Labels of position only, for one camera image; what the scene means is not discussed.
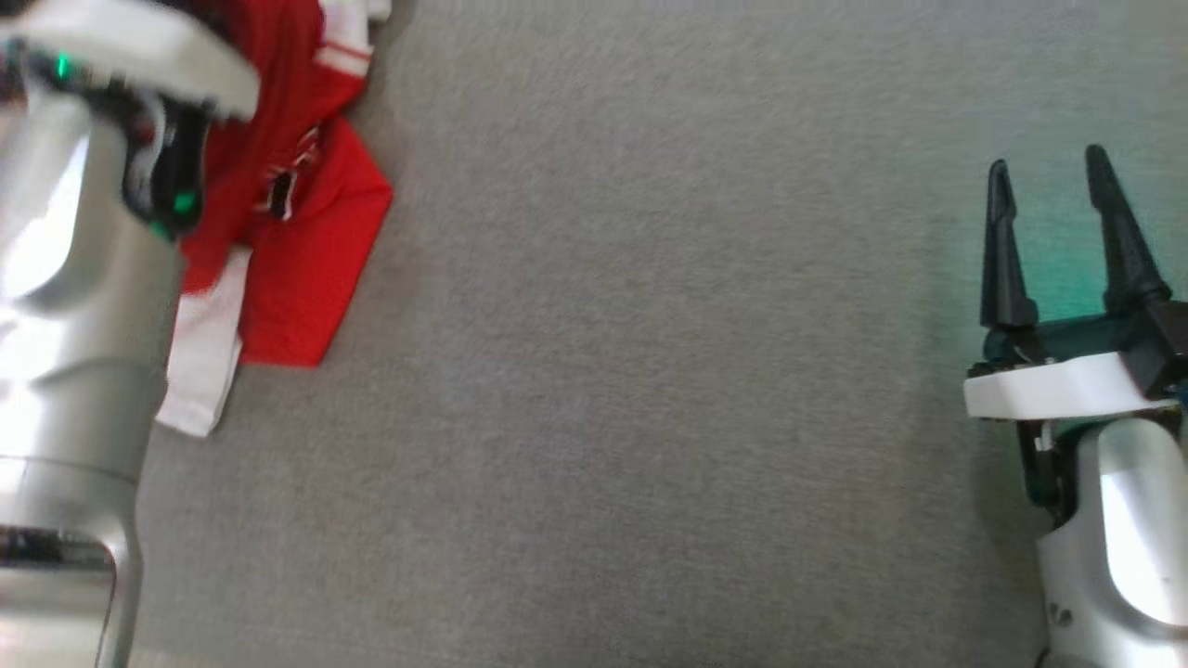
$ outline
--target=shiny metallic surface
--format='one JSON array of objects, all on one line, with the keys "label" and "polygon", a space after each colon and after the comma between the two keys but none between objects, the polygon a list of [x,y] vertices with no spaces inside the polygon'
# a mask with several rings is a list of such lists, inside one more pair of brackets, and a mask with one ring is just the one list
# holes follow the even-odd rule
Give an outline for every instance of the shiny metallic surface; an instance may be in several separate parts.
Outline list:
[{"label": "shiny metallic surface", "polygon": [[1053,664],[1188,667],[1188,477],[1175,439],[1125,418],[1076,452],[1076,513],[1040,540]]},{"label": "shiny metallic surface", "polygon": [[107,555],[0,554],[0,666],[128,661],[181,260],[124,204],[125,157],[114,125],[52,92],[0,137],[0,535]]}]

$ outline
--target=red cloth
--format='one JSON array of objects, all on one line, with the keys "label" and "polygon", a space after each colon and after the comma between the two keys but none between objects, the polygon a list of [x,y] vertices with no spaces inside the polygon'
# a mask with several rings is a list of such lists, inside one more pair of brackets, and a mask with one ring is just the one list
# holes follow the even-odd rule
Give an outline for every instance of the red cloth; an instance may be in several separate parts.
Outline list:
[{"label": "red cloth", "polygon": [[[221,15],[259,71],[261,90],[251,122],[210,132],[207,208],[197,232],[182,242],[189,260],[183,289],[210,289],[232,245],[247,244],[253,257],[240,322],[244,360],[315,366],[392,201],[391,187],[339,118],[365,81],[320,62],[327,46],[317,0],[200,2]],[[258,207],[279,172],[293,176],[285,220]]]}]

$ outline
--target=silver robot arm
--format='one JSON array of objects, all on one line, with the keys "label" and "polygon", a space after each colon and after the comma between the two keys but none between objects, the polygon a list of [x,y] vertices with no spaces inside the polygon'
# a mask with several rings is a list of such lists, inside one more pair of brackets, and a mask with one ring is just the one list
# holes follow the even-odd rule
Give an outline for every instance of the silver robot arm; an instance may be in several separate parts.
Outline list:
[{"label": "silver robot arm", "polygon": [[0,12],[25,97],[0,120],[0,663],[124,666],[176,239],[201,218],[209,124],[249,119],[259,81],[147,0]]},{"label": "silver robot arm", "polygon": [[990,174],[984,361],[971,416],[1016,424],[1038,541],[1049,648],[1037,666],[1188,667],[1188,304],[1171,300],[1105,151],[1086,153],[1101,213],[1106,313],[1040,322],[1015,244],[1006,164]]}]

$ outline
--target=gray fabric surface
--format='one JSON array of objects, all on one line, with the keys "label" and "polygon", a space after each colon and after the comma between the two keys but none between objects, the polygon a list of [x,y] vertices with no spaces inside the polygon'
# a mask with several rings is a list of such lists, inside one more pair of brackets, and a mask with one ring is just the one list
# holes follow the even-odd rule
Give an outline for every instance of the gray fabric surface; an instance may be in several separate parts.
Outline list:
[{"label": "gray fabric surface", "polygon": [[960,393],[985,171],[1045,315],[1102,288],[1089,141],[1188,289],[1186,10],[406,2],[354,113],[399,203],[322,368],[154,435],[143,645],[1030,666],[1045,523]]}]

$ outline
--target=green light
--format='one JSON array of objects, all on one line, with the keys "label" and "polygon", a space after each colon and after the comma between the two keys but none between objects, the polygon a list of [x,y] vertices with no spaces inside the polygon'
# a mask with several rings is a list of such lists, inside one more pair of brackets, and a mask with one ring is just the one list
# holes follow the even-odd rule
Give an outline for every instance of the green light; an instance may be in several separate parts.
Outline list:
[{"label": "green light", "polygon": [[197,202],[198,196],[196,193],[181,193],[177,197],[173,197],[173,212],[188,214],[194,210],[194,206]]},{"label": "green light", "polygon": [[70,57],[65,53],[58,55],[58,78],[67,78],[70,76]]}]

